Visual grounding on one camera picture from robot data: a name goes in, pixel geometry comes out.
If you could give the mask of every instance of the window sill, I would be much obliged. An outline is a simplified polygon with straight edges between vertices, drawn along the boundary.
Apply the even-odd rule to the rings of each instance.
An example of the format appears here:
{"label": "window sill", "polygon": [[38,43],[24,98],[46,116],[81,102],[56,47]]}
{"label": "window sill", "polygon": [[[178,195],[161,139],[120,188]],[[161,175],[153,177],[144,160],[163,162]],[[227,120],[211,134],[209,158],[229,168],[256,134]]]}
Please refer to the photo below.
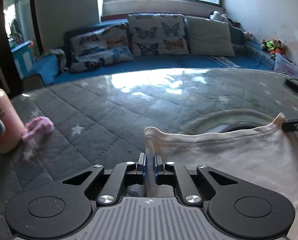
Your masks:
{"label": "window sill", "polygon": [[168,12],[204,16],[225,9],[214,5],[186,0],[111,0],[103,3],[103,16],[141,12]]}

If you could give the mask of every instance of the beige cushion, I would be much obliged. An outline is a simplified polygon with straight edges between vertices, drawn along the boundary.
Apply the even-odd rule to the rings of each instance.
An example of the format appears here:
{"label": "beige cushion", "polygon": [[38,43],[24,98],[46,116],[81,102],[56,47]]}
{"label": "beige cushion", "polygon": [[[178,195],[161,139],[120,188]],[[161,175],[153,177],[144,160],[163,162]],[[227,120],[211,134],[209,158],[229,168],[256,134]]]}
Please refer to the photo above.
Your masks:
{"label": "beige cushion", "polygon": [[192,54],[234,57],[228,23],[191,16],[186,19]]}

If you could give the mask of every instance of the pillow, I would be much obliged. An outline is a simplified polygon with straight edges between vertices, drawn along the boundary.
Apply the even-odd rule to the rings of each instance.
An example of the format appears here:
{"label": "pillow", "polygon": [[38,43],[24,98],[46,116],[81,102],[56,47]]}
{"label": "pillow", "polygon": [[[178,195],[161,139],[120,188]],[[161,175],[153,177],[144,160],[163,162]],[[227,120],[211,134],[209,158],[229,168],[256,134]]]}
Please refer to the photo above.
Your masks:
{"label": "pillow", "polygon": [[129,14],[135,56],[189,54],[181,14]]}
{"label": "pillow", "polygon": [[191,16],[186,20],[192,54],[234,57],[228,23]]}
{"label": "pillow", "polygon": [[109,25],[72,37],[70,72],[97,69],[120,61],[133,60],[127,46],[126,24]]}

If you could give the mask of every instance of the stuffed animal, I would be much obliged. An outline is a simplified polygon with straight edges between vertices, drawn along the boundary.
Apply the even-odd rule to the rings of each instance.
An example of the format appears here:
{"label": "stuffed animal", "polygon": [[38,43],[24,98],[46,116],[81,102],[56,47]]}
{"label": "stuffed animal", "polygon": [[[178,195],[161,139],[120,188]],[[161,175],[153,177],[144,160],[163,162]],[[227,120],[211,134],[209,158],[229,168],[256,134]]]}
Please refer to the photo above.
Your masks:
{"label": "stuffed animal", "polygon": [[284,55],[283,48],[285,47],[285,44],[283,41],[280,41],[277,39],[265,41],[265,39],[262,38],[260,43],[261,43],[260,47],[263,50],[267,50],[269,53],[275,51],[277,53]]}
{"label": "stuffed animal", "polygon": [[229,24],[229,26],[231,26],[231,22],[228,20],[226,14],[220,14],[217,11],[213,11],[213,13],[210,13],[210,19],[214,21],[226,22]]}
{"label": "stuffed animal", "polygon": [[251,37],[253,36],[250,32],[243,32],[243,34],[245,35],[246,40],[251,40]]}

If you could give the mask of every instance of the gray ribbed panel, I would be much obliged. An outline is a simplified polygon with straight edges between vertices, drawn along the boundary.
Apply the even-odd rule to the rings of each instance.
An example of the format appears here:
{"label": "gray ribbed panel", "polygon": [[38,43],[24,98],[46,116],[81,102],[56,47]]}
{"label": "gray ribbed panel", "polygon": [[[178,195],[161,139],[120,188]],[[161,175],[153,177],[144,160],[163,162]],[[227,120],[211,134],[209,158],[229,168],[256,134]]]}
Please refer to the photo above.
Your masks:
{"label": "gray ribbed panel", "polygon": [[118,205],[101,207],[87,226],[63,239],[236,240],[217,231],[199,208],[183,206],[175,197],[148,200],[124,197]]}

